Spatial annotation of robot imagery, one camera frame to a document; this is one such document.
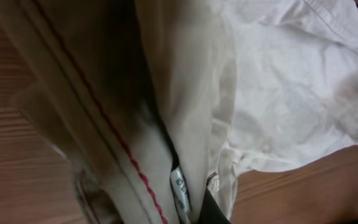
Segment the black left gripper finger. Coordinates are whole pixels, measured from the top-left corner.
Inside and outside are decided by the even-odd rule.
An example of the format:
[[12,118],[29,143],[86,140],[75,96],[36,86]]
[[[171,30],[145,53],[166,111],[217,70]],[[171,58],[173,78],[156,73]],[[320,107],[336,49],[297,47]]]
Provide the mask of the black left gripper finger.
[[231,224],[208,189],[204,193],[198,224]]

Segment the beige khaki shorts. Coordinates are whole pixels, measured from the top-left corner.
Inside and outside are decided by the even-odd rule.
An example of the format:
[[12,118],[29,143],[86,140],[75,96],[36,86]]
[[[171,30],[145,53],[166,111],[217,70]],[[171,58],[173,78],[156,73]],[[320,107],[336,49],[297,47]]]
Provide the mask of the beige khaki shorts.
[[89,223],[229,220],[238,177],[358,144],[355,1],[0,1],[23,115]]

